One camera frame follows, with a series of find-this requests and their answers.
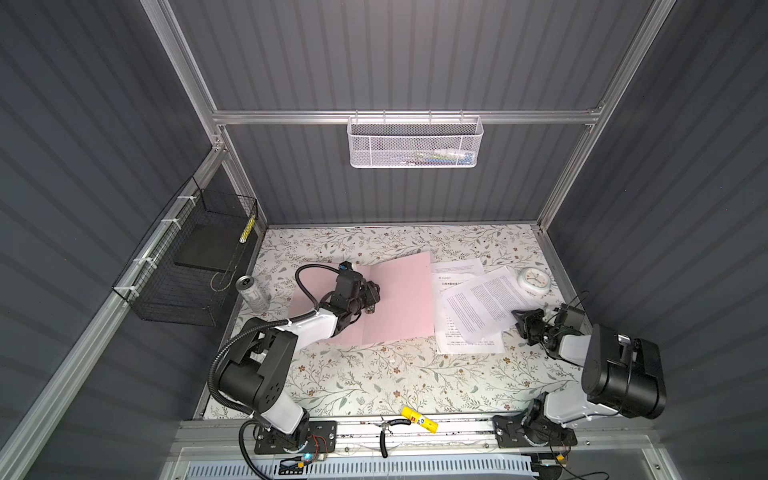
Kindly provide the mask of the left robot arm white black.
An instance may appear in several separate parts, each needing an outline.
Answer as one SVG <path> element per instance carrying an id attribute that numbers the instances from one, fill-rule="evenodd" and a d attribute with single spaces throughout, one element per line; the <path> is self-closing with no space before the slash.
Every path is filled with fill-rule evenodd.
<path id="1" fill-rule="evenodd" d="M 310 269 L 335 274 L 334 289 L 315 297 L 301 280 L 301 274 Z M 381 300 L 380 286 L 349 262 L 337 267 L 306 264 L 296 270 L 294 279 L 310 300 L 310 311 L 279 321 L 249 319 L 222 345 L 207 377 L 213 399 L 271 429 L 293 448 L 309 432 L 309 413 L 284 393 L 294 354 L 340 335 L 363 314 L 373 313 Z"/>

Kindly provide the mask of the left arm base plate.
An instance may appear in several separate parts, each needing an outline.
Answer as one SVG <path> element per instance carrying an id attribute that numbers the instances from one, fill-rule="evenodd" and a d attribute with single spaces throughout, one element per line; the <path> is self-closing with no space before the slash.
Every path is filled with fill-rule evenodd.
<path id="1" fill-rule="evenodd" d="M 329 454 L 336 448 L 338 423 L 336 421 L 309 420 L 300 423 L 292 434 L 277 428 L 260 428 L 256 434 L 253 452 L 257 455 Z"/>

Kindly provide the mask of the pink file folder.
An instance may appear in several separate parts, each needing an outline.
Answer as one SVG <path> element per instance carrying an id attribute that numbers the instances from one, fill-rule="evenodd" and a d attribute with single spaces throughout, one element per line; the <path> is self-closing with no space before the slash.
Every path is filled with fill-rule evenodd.
<path id="1" fill-rule="evenodd" d="M 285 329 L 298 336 L 298 350 L 317 342 L 359 346 L 434 333 L 435 296 L 428 252 L 373 266 L 353 266 L 380 287 L 381 300 L 373 314 L 336 315 L 332 311 L 338 266 L 314 263 L 297 270 L 291 323 Z"/>

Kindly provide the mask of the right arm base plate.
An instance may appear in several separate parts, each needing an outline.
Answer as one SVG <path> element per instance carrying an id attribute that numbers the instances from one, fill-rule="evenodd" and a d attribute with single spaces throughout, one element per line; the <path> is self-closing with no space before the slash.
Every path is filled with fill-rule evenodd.
<path id="1" fill-rule="evenodd" d="M 541 417 L 527 420 L 524 414 L 494 415 L 493 431 L 500 448 L 574 447 L 578 444 L 575 432 Z"/>

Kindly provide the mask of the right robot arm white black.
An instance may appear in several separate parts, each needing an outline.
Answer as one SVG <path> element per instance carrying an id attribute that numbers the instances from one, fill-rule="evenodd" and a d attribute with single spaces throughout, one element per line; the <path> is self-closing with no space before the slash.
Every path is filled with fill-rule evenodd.
<path id="1" fill-rule="evenodd" d="M 570 325 L 585 312 L 562 304 L 547 320 L 541 309 L 514 310 L 516 330 L 526 344 L 538 345 L 548 357 L 576 366 L 580 384 L 535 397 L 522 413 L 496 428 L 514 443 L 532 446 L 577 444 L 575 429 L 597 419 L 656 419 L 667 402 L 659 346 L 616 330 L 594 325 L 589 334 Z"/>

